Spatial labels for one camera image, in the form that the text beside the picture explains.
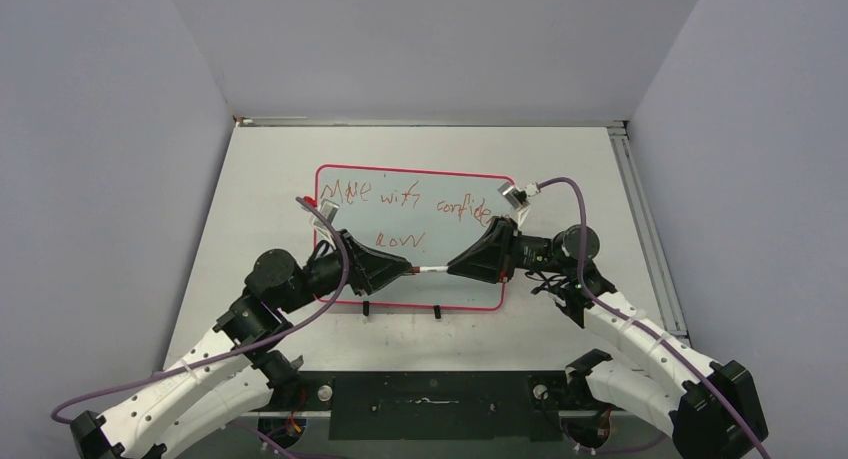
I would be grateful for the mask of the whiteboard with pink frame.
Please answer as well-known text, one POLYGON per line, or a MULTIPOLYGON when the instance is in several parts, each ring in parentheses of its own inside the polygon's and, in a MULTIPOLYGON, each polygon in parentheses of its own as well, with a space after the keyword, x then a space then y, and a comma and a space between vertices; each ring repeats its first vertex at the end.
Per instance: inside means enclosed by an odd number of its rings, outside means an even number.
MULTIPOLYGON (((414 266, 445 266, 478 240, 489 222, 512 208, 498 188, 510 177, 376 166, 325 164, 315 172, 315 199, 339 204, 333 224, 367 247, 403 256, 414 266)), ((442 273, 398 279, 346 304, 495 311, 502 285, 442 273)))

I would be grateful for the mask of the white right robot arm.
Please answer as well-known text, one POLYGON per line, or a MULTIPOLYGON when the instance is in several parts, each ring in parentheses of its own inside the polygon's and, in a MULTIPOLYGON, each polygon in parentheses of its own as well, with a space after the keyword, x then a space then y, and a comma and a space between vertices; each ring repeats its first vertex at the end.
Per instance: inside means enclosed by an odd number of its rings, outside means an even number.
POLYGON ((600 241, 576 224, 552 238, 523 234, 498 217, 450 260, 450 275, 506 283, 518 270, 539 280, 578 327, 627 360, 594 349, 566 368, 565 390, 579 407, 611 405, 669 437, 683 458, 741 458, 769 430, 752 374, 739 362, 720 363, 648 319, 592 262, 600 241))

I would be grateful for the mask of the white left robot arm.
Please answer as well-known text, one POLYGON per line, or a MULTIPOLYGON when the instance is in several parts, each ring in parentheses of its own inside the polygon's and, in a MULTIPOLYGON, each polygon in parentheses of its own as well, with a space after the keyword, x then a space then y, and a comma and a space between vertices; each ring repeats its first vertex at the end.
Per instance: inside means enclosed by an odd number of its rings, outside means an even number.
POLYGON ((347 231, 333 249, 320 242, 305 265, 271 249, 260 255, 241 295, 165 376, 102 413, 70 423, 82 458, 176 458, 237 416, 290 407, 298 367, 276 346, 296 327, 287 314, 344 287, 373 294, 416 272, 407 259, 368 248, 347 231))

